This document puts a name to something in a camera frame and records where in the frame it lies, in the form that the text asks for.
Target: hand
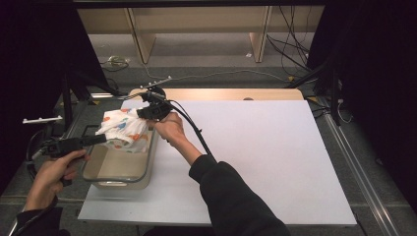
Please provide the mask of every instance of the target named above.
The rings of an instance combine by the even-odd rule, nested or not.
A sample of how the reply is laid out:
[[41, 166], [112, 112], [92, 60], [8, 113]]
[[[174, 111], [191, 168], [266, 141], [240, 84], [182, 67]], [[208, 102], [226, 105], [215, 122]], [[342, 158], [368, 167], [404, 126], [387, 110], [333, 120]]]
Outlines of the hand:
[[184, 156], [190, 165], [202, 155], [202, 153], [187, 140], [182, 119], [177, 113], [171, 112], [159, 122], [147, 120], [147, 123], [148, 126], [155, 128], [163, 139], [169, 141], [169, 143]]
[[84, 149], [75, 150], [58, 158], [47, 159], [34, 178], [28, 194], [25, 210], [43, 209], [48, 207], [54, 197], [63, 189], [61, 178], [72, 180], [77, 175], [77, 157], [86, 155]]
[[175, 112], [170, 112], [163, 120], [156, 122], [147, 120], [148, 126], [155, 128], [164, 140], [173, 147], [182, 140], [187, 140], [184, 133], [182, 119]]

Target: floor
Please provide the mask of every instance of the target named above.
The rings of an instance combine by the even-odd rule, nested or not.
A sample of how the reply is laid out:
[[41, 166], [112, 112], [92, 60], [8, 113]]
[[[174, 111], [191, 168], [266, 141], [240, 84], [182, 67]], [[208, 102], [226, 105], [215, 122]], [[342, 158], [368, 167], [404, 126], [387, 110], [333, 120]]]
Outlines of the floor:
[[[285, 40], [287, 34], [272, 33], [271, 36]], [[298, 38], [305, 38], [303, 44], [306, 47], [310, 46], [313, 36], [313, 33], [297, 34]], [[129, 62], [127, 69], [119, 72], [106, 71], [106, 75], [121, 89], [145, 86], [148, 82], [168, 77], [184, 79], [169, 84], [172, 88], [283, 88], [288, 85], [288, 72], [295, 76], [305, 73], [290, 60], [282, 59], [270, 43], [267, 43], [263, 62], [255, 63], [249, 36], [245, 33], [158, 35], [146, 68], [139, 62], [129, 35], [91, 35], [90, 39], [101, 62], [105, 62], [110, 56], [120, 56]], [[302, 63], [295, 50], [287, 47], [285, 52], [293, 55], [298, 63]], [[117, 65], [105, 66], [110, 70], [119, 69]], [[313, 86], [314, 82], [306, 83], [299, 87], [299, 90], [305, 96], [313, 95]], [[325, 97], [320, 97], [319, 102], [321, 105], [326, 105], [328, 101]], [[320, 108], [314, 102], [310, 104], [312, 111]], [[117, 102], [103, 102], [100, 106], [92, 108], [91, 112], [99, 113], [118, 105], [120, 104]], [[314, 114], [319, 116], [321, 113], [314, 112]], [[340, 116], [344, 120], [350, 118], [348, 107], [341, 110]], [[83, 119], [86, 119], [87, 123], [91, 122], [89, 118]], [[350, 228], [290, 227], [292, 235], [417, 235], [415, 212], [396, 189], [384, 167], [376, 161], [378, 157], [375, 156], [372, 146], [354, 118], [349, 123], [342, 121], [340, 127], [335, 129], [332, 127], [332, 119], [329, 115], [317, 118], [316, 122], [340, 184], [353, 212], [357, 215], [359, 224]], [[338, 138], [340, 134], [344, 135], [343, 141]], [[350, 149], [344, 150], [340, 142], [349, 144]], [[352, 159], [357, 160], [363, 170], [359, 177], [355, 173], [354, 166], [352, 167]], [[374, 191], [371, 198], [363, 189], [364, 179], [368, 181], [366, 187], [371, 187]], [[29, 187], [30, 179], [22, 165], [0, 199], [0, 210], [3, 212], [0, 215], [0, 235], [8, 235], [14, 224], [14, 216], [24, 206]], [[77, 213], [83, 205], [89, 183], [77, 180], [67, 188], [60, 196], [60, 206], [65, 209], [61, 225], [69, 229], [73, 235], [140, 235], [144, 232], [143, 227], [135, 225], [78, 221]], [[386, 218], [378, 216], [380, 211], [375, 209], [373, 200], [380, 203], [377, 207], [382, 207], [386, 211]]]

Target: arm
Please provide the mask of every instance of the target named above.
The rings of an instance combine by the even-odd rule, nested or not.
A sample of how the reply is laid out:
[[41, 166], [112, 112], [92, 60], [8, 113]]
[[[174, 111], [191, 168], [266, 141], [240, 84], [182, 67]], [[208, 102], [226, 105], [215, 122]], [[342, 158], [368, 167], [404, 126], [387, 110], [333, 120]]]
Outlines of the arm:
[[232, 166], [211, 155], [202, 155], [191, 144], [176, 113], [161, 122], [149, 121], [163, 139], [178, 149], [191, 165], [190, 176], [200, 183], [216, 235], [289, 235], [265, 202], [256, 195]]
[[61, 178], [71, 180], [76, 177], [74, 159], [85, 154], [84, 149], [76, 150], [56, 160], [48, 159], [42, 164], [28, 193], [25, 211], [17, 216], [17, 230], [30, 224], [20, 235], [67, 235], [68, 232], [59, 230], [62, 208], [53, 208], [33, 223], [30, 221], [49, 207], [62, 191]]

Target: cable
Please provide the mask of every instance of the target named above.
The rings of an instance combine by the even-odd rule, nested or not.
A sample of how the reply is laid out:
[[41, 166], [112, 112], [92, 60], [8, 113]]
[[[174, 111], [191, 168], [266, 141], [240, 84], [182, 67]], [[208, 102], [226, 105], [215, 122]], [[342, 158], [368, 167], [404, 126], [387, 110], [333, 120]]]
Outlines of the cable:
[[352, 121], [352, 119], [353, 119], [353, 116], [351, 115], [351, 116], [350, 116], [350, 118], [349, 118], [349, 120], [345, 120], [345, 119], [341, 116], [341, 114], [340, 114], [340, 105], [341, 105], [341, 103], [343, 103], [343, 101], [339, 102], [339, 103], [338, 103], [338, 105], [337, 105], [337, 113], [338, 113], [338, 115], [339, 115], [340, 119], [341, 119], [344, 123], [350, 123], [350, 122]]
[[[307, 68], [307, 67], [305, 67], [305, 66], [303, 66], [303, 65], [301, 65], [300, 63], [298, 63], [298, 62], [296, 62], [294, 59], [292, 59], [290, 56], [288, 56], [287, 54], [285, 54], [284, 53], [284, 50], [285, 50], [285, 46], [284, 46], [284, 48], [283, 48], [283, 50], [280, 50], [272, 41], [271, 41], [271, 37], [267, 34], [267, 39], [268, 39], [268, 41], [270, 42], [270, 44], [272, 45], [272, 47], [277, 51], [277, 52], [279, 52], [282, 56], [284, 56], [284, 57], [286, 57], [288, 60], [290, 60], [290, 61], [292, 61], [294, 64], [296, 64], [297, 66], [299, 66], [299, 67], [301, 67], [301, 68], [303, 68], [304, 70], [306, 70], [306, 71], [310, 71], [310, 69], [309, 68]], [[282, 68], [284, 68], [284, 65], [283, 65], [283, 61], [282, 61], [282, 57], [281, 57], [281, 65], [282, 65]]]
[[206, 153], [211, 155], [211, 151], [209, 150], [209, 146], [207, 145], [205, 139], [202, 136], [202, 130], [200, 130], [199, 128], [197, 128], [196, 124], [193, 122], [193, 120], [191, 119], [190, 116], [188, 116], [187, 112], [185, 111], [185, 109], [180, 105], [181, 109], [184, 110], [181, 111], [180, 109], [178, 109], [176, 106], [172, 105], [170, 102], [175, 102], [176, 104], [179, 105], [179, 103], [177, 101], [174, 100], [164, 100], [164, 99], [160, 99], [163, 103], [169, 105], [170, 107], [172, 107], [174, 110], [176, 110], [178, 113], [180, 113], [184, 119], [186, 119], [188, 121], [188, 123], [190, 123], [191, 127], [193, 127], [194, 132], [196, 133], [197, 137], [200, 140], [200, 143], [202, 143], [203, 148], [205, 149]]
[[[150, 72], [149, 72], [148, 67], [145, 64], [142, 64], [142, 65], [144, 66], [145, 70], [147, 71], [148, 76], [151, 79], [157, 79], [157, 80], [166, 80], [167, 79], [166, 77], [152, 76], [150, 74]], [[285, 82], [285, 83], [289, 83], [288, 81], [286, 81], [286, 80], [284, 80], [284, 79], [282, 79], [282, 78], [280, 78], [278, 76], [275, 76], [275, 75], [272, 75], [272, 74], [268, 74], [268, 73], [264, 73], [264, 72], [252, 71], [252, 70], [240, 70], [240, 71], [232, 71], [232, 72], [217, 72], [217, 73], [212, 73], [212, 74], [208, 74], [208, 75], [205, 75], [205, 76], [186, 76], [186, 77], [180, 77], [180, 78], [175, 78], [175, 79], [174, 78], [171, 78], [171, 80], [172, 81], [181, 81], [181, 80], [184, 80], [184, 79], [193, 79], [193, 78], [202, 79], [202, 78], [208, 78], [208, 77], [212, 77], [212, 76], [227, 75], [227, 74], [238, 74], [238, 73], [254, 73], [254, 74], [259, 74], [259, 75], [273, 77], [273, 78], [278, 79], [279, 81], [282, 81], [282, 82]]]
[[26, 151], [26, 167], [27, 167], [27, 171], [28, 174], [31, 178], [31, 180], [34, 180], [34, 177], [36, 176], [36, 169], [34, 168], [34, 163], [33, 163], [33, 144], [34, 141], [38, 138], [39, 135], [43, 135], [44, 134], [44, 130], [39, 130], [36, 133], [34, 133], [34, 135], [31, 136], [28, 146], [27, 146], [27, 151]]
[[279, 6], [279, 11], [281, 12], [282, 17], [283, 17], [283, 19], [284, 19], [284, 21], [285, 21], [285, 23], [287, 24], [287, 27], [288, 27], [287, 40], [288, 40], [289, 35], [291, 35], [292, 38], [294, 39], [296, 45], [298, 46], [298, 47], [296, 47], [297, 48], [297, 51], [298, 51], [298, 54], [300, 55], [301, 59], [303, 60], [304, 65], [306, 65], [306, 62], [303, 59], [303, 56], [304, 56], [305, 59], [307, 60], [306, 55], [304, 54], [304, 52], [303, 53], [300, 53], [300, 51], [298, 50], [298, 48], [300, 48], [302, 50], [304, 50], [306, 48], [298, 41], [298, 39], [297, 39], [297, 37], [295, 36], [295, 33], [294, 33], [295, 32], [295, 27], [294, 27], [295, 6], [291, 6], [291, 25], [288, 24], [288, 21], [287, 21], [284, 13], [282, 11], [282, 8], [280, 6]]
[[[205, 141], [205, 139], [203, 138], [203, 136], [202, 136], [202, 130], [200, 130], [199, 128], [197, 128], [197, 126], [196, 126], [196, 124], [194, 123], [194, 121], [193, 121], [193, 119], [191, 119], [191, 117], [190, 117], [190, 115], [187, 113], [187, 111], [184, 109], [184, 107], [182, 107], [181, 106], [181, 104], [180, 103], [178, 103], [177, 101], [175, 101], [175, 100], [166, 100], [165, 99], [165, 96], [163, 96], [163, 95], [161, 95], [161, 94], [158, 94], [158, 93], [156, 93], [156, 94], [158, 94], [158, 95], [155, 95], [155, 93], [156, 92], [150, 92], [149, 93], [149, 96], [152, 96], [152, 97], [154, 97], [154, 98], [156, 98], [156, 99], [158, 99], [159, 101], [161, 101], [161, 102], [163, 102], [164, 104], [166, 104], [167, 106], [169, 106], [170, 108], [172, 108], [172, 109], [174, 109], [175, 111], [177, 111], [181, 116], [183, 116], [184, 117], [184, 119], [185, 120], [187, 120], [187, 122], [191, 125], [191, 127], [193, 128], [193, 130], [194, 130], [194, 132], [196, 133], [196, 135], [197, 135], [197, 137], [199, 138], [199, 140], [200, 140], [200, 143], [203, 145], [203, 148], [205, 149], [205, 151], [206, 151], [206, 153], [207, 154], [211, 154], [211, 151], [209, 150], [209, 146], [207, 145], [207, 143], [206, 143], [206, 141]], [[128, 97], [126, 97], [126, 98], [124, 98], [125, 100], [126, 99], [131, 99], [132, 97], [135, 97], [135, 96], [138, 96], [138, 95], [142, 95], [142, 94], [144, 94], [143, 92], [138, 92], [138, 93], [136, 93], [136, 94], [134, 94], [134, 95], [132, 95], [132, 96], [128, 96]], [[171, 102], [174, 102], [174, 103], [176, 103], [181, 109], [179, 109], [178, 107], [176, 107], [176, 106], [174, 106], [174, 105], [172, 105], [171, 104]]]
[[119, 56], [111, 56], [107, 59], [107, 61], [100, 62], [101, 65], [105, 65], [107, 63], [109, 63], [111, 66], [114, 66], [114, 65], [122, 66], [122, 67], [120, 67], [118, 69], [115, 69], [115, 70], [109, 70], [106, 67], [101, 67], [103, 70], [108, 71], [108, 72], [118, 72], [118, 71], [121, 71], [121, 70], [126, 69], [126, 68], [129, 67], [128, 61], [126, 59], [122, 58], [122, 57], [119, 57]]
[[[275, 39], [275, 38], [273, 38], [273, 37], [269, 36], [269, 34], [267, 34], [267, 37], [269, 37], [269, 39], [271, 39], [272, 41], [280, 42], [280, 43], [282, 43], [282, 44], [287, 44], [288, 46], [298, 47], [298, 48], [299, 48], [299, 46], [297, 46], [297, 45], [291, 44], [291, 43], [289, 43], [289, 42], [284, 42], [284, 41], [279, 40], [279, 39]], [[307, 48], [305, 48], [305, 49], [303, 49], [303, 50], [304, 50], [304, 51], [306, 51], [306, 52], [310, 52], [310, 50], [309, 50], [309, 49], [307, 49]]]

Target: white board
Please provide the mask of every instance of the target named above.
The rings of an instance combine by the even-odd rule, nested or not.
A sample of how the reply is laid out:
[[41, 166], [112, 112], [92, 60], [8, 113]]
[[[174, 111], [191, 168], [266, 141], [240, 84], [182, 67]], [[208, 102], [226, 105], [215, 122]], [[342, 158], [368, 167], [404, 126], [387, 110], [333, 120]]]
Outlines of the white board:
[[[288, 225], [356, 224], [306, 101], [179, 101], [217, 161], [231, 164]], [[147, 106], [128, 100], [124, 108]], [[204, 152], [191, 126], [185, 132]], [[81, 220], [208, 225], [189, 165], [160, 140], [149, 185], [140, 191], [91, 186]]]

